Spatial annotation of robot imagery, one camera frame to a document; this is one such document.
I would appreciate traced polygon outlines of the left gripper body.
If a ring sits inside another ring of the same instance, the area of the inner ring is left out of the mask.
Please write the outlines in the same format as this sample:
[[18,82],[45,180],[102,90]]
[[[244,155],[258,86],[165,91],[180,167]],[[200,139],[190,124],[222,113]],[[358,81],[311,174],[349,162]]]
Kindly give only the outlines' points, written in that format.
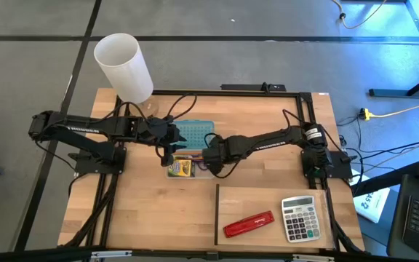
[[155,153],[160,158],[161,166],[170,166],[173,154],[177,151],[174,145],[179,138],[177,127],[164,119],[151,117],[148,119],[148,131],[153,136]]

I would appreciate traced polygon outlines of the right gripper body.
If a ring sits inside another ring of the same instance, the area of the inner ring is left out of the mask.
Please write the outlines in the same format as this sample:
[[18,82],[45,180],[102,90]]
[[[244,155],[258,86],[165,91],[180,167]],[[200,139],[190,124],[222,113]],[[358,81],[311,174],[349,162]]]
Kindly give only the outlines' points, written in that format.
[[228,164],[228,139],[216,135],[202,151],[206,168],[213,174],[219,175]]

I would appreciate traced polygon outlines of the blue lid clear pencil case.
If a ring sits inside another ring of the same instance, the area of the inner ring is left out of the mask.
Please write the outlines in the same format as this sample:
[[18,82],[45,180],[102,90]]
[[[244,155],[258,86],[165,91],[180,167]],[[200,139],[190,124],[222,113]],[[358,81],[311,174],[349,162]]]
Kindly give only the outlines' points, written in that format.
[[[175,158],[176,154],[199,154],[202,155],[202,150],[207,148],[207,144],[210,139],[214,137],[212,134],[215,128],[214,122],[204,120],[182,120],[175,122],[177,128],[180,131],[180,135],[186,139],[186,142],[177,142],[175,144],[187,146],[187,148],[177,150],[173,154],[173,159],[184,159]],[[171,179],[212,179],[214,176],[207,169],[202,171],[193,165],[192,176],[189,178],[170,177],[167,174],[167,178]]]

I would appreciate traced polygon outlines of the yellow green crayon box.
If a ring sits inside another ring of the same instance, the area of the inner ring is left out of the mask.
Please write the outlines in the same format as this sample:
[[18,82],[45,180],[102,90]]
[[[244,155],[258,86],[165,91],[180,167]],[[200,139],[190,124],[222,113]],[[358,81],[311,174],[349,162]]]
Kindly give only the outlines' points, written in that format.
[[192,176],[193,163],[188,159],[178,159],[167,169],[170,177],[189,178]]

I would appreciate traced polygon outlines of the black rectangular device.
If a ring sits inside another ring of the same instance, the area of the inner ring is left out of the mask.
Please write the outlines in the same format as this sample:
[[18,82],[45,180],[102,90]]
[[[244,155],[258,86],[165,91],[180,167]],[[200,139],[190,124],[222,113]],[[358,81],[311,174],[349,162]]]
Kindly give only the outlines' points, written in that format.
[[286,92],[283,84],[222,84],[221,90],[225,91],[261,91],[261,92]]

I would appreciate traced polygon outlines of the white cylinder shade lamp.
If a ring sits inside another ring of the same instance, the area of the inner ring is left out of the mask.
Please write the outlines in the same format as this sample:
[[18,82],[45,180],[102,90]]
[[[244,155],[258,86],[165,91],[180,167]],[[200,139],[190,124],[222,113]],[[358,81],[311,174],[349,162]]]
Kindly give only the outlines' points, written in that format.
[[158,113],[158,103],[152,96],[153,81],[134,36],[114,33],[104,37],[94,48],[94,58],[121,100],[138,106],[132,113]]

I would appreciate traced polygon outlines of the red stapler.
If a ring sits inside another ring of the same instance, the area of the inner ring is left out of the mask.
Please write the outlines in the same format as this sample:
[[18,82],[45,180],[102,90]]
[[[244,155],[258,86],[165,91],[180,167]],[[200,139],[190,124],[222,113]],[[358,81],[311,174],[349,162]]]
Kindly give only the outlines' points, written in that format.
[[223,228],[223,233],[226,238],[236,237],[240,234],[245,234],[262,226],[268,225],[275,221],[274,215],[271,211],[258,213],[250,217],[243,218],[239,221],[231,223]]

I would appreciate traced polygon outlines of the grey desk calculator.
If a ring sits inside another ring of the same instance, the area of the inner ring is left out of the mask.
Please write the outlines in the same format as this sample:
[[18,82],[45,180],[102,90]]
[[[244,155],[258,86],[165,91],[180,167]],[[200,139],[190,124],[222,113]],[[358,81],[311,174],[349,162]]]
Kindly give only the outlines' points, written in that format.
[[290,243],[316,241],[321,238],[314,196],[294,196],[281,201],[282,217]]

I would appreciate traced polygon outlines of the white printed box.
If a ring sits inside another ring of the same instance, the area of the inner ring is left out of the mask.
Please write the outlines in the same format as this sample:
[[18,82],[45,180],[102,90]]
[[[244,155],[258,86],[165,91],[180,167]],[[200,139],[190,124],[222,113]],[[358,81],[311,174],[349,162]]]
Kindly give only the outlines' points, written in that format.
[[390,188],[382,188],[378,191],[354,197],[354,207],[356,212],[367,220],[378,223]]

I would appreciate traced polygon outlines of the black aluminium crossbar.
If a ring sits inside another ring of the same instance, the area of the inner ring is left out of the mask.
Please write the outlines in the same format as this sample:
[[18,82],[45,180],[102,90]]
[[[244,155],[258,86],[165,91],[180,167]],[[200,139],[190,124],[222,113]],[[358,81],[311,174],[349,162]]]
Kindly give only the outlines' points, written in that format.
[[260,253],[227,251],[175,251],[175,250],[108,250],[101,246],[58,247],[43,250],[24,250],[0,253],[0,262],[73,262],[86,259],[160,257],[199,258],[206,261],[222,259],[271,259],[309,262],[419,262],[415,259],[391,258],[366,253],[344,253],[321,250],[317,253]]

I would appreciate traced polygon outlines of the wooden shelf black frame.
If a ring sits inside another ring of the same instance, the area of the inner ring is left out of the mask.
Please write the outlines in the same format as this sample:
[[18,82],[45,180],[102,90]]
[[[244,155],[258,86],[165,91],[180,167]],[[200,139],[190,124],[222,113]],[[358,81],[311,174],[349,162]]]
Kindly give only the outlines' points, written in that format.
[[[303,243],[288,241],[282,221],[282,200],[290,197],[312,196],[319,219],[320,238]],[[271,211],[274,222],[236,237],[227,238],[223,227],[243,218]],[[230,251],[314,252],[332,249],[334,241],[330,228],[325,193],[322,190],[286,188],[250,188],[221,186],[218,201],[218,248]]]

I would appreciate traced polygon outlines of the black table rig frame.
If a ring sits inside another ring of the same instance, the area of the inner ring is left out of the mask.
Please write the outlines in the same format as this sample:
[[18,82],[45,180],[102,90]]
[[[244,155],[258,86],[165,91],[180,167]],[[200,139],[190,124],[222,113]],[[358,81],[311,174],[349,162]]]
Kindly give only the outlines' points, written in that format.
[[[307,95],[302,104],[277,92],[203,91],[196,98],[179,92],[157,96],[159,114],[215,123],[222,136],[259,135],[287,125],[282,110],[295,116],[315,112],[316,120],[338,144],[330,97]],[[218,248],[218,201],[221,186],[308,189],[296,146],[271,148],[240,162],[225,179],[167,178],[154,148],[130,143],[124,172],[119,176],[107,229],[106,247],[131,250],[230,251]]]

